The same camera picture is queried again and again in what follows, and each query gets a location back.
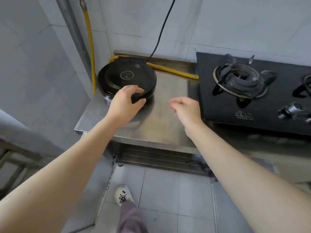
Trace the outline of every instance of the leg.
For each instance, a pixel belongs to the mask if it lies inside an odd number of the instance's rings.
[[[115,191],[115,199],[121,206],[120,221],[117,233],[148,233],[142,221],[139,208],[135,204],[127,186],[119,186]]]

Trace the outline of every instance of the pant leg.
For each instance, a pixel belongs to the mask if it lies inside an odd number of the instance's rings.
[[[139,208],[131,201],[126,201],[121,205],[117,233],[148,233]]]

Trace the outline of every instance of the hand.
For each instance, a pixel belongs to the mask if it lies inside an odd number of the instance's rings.
[[[169,100],[175,116],[178,116],[181,123],[185,126],[185,130],[196,124],[203,124],[200,113],[199,102],[189,97],[177,97]]]
[[[120,126],[125,126],[146,103],[146,99],[140,99],[132,104],[131,96],[134,93],[143,92],[144,90],[136,85],[125,86],[120,89],[114,96],[106,117],[117,120]]]

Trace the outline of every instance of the shoe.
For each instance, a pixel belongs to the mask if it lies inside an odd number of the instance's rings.
[[[118,186],[115,190],[115,200],[119,206],[126,201],[131,201],[134,204],[134,199],[131,195],[130,189],[126,185]]]

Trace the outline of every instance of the person's left arm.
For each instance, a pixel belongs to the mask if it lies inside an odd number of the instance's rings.
[[[60,232],[108,142],[145,104],[131,103],[131,95],[142,92],[123,87],[88,134],[0,201],[0,233]]]

